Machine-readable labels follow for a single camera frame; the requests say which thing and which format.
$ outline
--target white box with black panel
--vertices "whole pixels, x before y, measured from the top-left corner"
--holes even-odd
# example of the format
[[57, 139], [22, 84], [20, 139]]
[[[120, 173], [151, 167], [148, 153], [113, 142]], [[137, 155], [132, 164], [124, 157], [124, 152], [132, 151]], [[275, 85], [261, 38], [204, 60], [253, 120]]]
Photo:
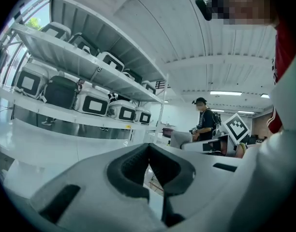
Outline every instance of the white box with black panel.
[[82, 33], [74, 34], [68, 43], [72, 45], [76, 45], [79, 49], [91, 54], [92, 56], [96, 56], [100, 53], [97, 45], [93, 44], [89, 41]]
[[134, 122], [138, 124], [149, 124], [151, 112], [143, 107], [136, 107]]
[[84, 114], [106, 116], [108, 104], [109, 97], [107, 94], [88, 87], [77, 95], [75, 110]]
[[102, 52], [97, 56], [97, 59], [103, 61], [104, 63], [108, 64], [109, 66], [115, 68], [120, 72], [122, 72], [124, 69], [124, 64], [122, 60], [111, 52]]
[[155, 87], [151, 84], [150, 81], [143, 81], [142, 82], [142, 86], [147, 89], [148, 91], [150, 91], [151, 93], [153, 93], [154, 95], [156, 94], [156, 89]]
[[133, 122], [136, 106], [129, 101], [113, 101], [108, 106], [108, 116], [117, 120]]
[[15, 90], [27, 96], [37, 98], [48, 83], [49, 74], [45, 67], [27, 63], [18, 74]]
[[131, 69], [124, 69], [122, 73], [125, 74], [131, 80], [139, 84], [142, 84], [143, 78], [139, 74], [137, 74], [135, 71]]
[[58, 22], [48, 23], [41, 31], [63, 41], [68, 41], [71, 36], [71, 30]]

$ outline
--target shelving unit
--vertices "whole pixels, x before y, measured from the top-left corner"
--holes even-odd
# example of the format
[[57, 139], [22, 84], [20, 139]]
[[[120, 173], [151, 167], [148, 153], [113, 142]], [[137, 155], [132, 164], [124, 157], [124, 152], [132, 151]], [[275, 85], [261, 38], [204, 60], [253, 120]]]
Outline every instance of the shelving unit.
[[72, 123], [128, 130], [156, 130], [155, 126], [125, 122], [115, 120], [110, 117], [82, 114], [75, 110], [46, 104], [42, 101], [18, 93], [14, 91], [14, 87], [7, 85], [0, 85], [0, 97], [12, 102], [14, 105], [20, 106], [37, 114], [54, 117]]
[[21, 24], [14, 25], [13, 30], [18, 33], [32, 57], [38, 61], [131, 100], [162, 103], [161, 99], [139, 83], [63, 40]]
[[[22, 40], [20, 44], [25, 45], [28, 49], [27, 52], [34, 60], [133, 101], [141, 102], [141, 105], [147, 102], [159, 102], [161, 104], [159, 121], [161, 121], [168, 76], [162, 73], [155, 60], [147, 55], [126, 33], [96, 11], [73, 0], [49, 0], [51, 22], [64, 24], [72, 30], [72, 34], [82, 32], [97, 44], [101, 52], [110, 50], [115, 53], [122, 59], [125, 68], [134, 70], [143, 77], [143, 81], [165, 80], [162, 99], [81, 49], [46, 33], [19, 24], [25, 16], [28, 16], [24, 19], [24, 23], [26, 23], [46, 3], [48, 3], [47, 0], [38, 0], [20, 14], [14, 20], [15, 22], [4, 31], [0, 49], [7, 47], [8, 36], [13, 39], [18, 35]], [[15, 159], [4, 184], [26, 198], [31, 196], [39, 186], [76, 162], [129, 146], [135, 141], [139, 143], [146, 133], [145, 131], [156, 131], [157, 135], [161, 129], [159, 123], [157, 126], [149, 126], [124, 122], [46, 104], [14, 91], [14, 87], [3, 84], [0, 85], [0, 97], [36, 114], [83, 125], [130, 130], [128, 140], [94, 139], [44, 130], [17, 119], [1, 125], [0, 151]], [[34, 188], [22, 186], [22, 183], [29, 183], [33, 179], [37, 182]]]

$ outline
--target red fabric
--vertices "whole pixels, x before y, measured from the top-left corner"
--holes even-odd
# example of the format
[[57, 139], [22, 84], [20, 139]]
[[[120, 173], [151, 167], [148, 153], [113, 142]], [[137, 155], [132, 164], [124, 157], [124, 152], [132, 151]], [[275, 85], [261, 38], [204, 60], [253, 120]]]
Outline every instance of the red fabric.
[[[285, 21], [280, 19], [279, 25], [277, 26], [275, 66], [273, 66], [273, 70], [275, 71], [275, 83], [281, 79], [283, 74], [290, 66], [295, 55], [295, 38], [287, 27]], [[267, 126], [272, 133], [277, 133], [282, 127], [282, 122], [275, 109], [271, 119], [269, 119], [267, 122]]]

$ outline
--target metal shelf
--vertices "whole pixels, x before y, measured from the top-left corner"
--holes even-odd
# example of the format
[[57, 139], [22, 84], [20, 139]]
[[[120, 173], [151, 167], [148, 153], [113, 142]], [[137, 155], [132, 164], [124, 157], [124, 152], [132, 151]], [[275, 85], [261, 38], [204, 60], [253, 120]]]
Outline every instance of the metal shelf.
[[51, 104], [46, 104], [42, 101], [20, 94], [14, 91], [14, 87], [7, 85], [0, 84], [0, 97], [29, 111], [72, 123], [128, 130], [156, 130], [155, 126], [136, 124], [133, 122], [125, 122], [115, 120], [110, 117], [82, 114], [75, 110], [69, 110]]
[[115, 23], [96, 11], [74, 0], [50, 0], [50, 20], [72, 29], [72, 34], [81, 32], [93, 41], [101, 51], [112, 51], [126, 68], [138, 73], [143, 80], [166, 79], [155, 59], [130, 38]]
[[134, 101], [163, 102], [123, 73], [65, 41], [21, 24], [13, 30], [39, 61]]

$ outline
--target backpack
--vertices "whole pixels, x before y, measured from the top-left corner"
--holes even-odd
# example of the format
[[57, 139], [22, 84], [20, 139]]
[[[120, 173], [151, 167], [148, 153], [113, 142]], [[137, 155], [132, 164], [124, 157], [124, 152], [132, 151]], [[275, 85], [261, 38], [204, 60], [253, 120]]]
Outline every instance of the backpack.
[[212, 118], [214, 120], [214, 125], [212, 127], [212, 130], [215, 130], [217, 128], [217, 125], [221, 125], [221, 117], [218, 113], [214, 112], [212, 113]]

